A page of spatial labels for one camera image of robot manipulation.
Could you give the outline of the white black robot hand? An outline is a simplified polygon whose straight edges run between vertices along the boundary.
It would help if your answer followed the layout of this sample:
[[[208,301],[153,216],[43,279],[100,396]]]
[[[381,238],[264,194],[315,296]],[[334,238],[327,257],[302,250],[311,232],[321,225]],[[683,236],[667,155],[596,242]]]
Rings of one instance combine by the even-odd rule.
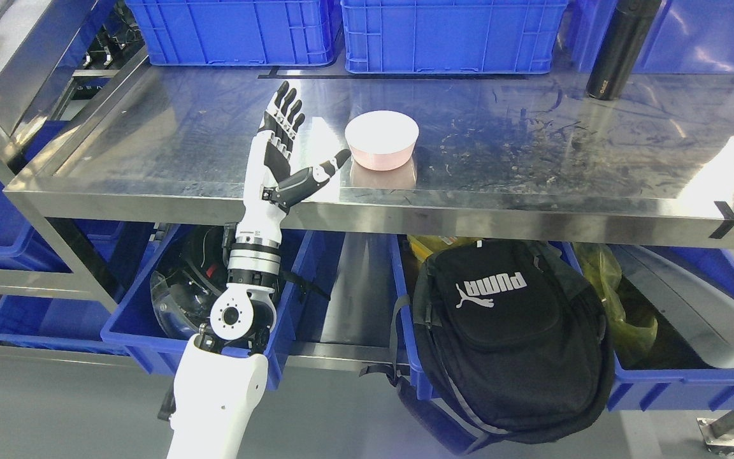
[[[245,213],[236,226],[236,243],[279,244],[291,207],[320,191],[352,157],[350,149],[341,149],[323,163],[293,172],[289,160],[305,120],[302,107],[297,89],[283,81],[265,108],[248,152]]]

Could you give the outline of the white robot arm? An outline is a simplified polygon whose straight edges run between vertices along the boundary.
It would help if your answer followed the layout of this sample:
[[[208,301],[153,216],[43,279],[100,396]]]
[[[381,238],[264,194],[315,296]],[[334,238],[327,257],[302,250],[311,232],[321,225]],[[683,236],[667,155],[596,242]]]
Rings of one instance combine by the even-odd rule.
[[[173,382],[169,458],[235,458],[268,380],[264,351],[276,324],[273,303],[280,236],[236,237],[230,279],[209,315],[209,331],[187,343]]]

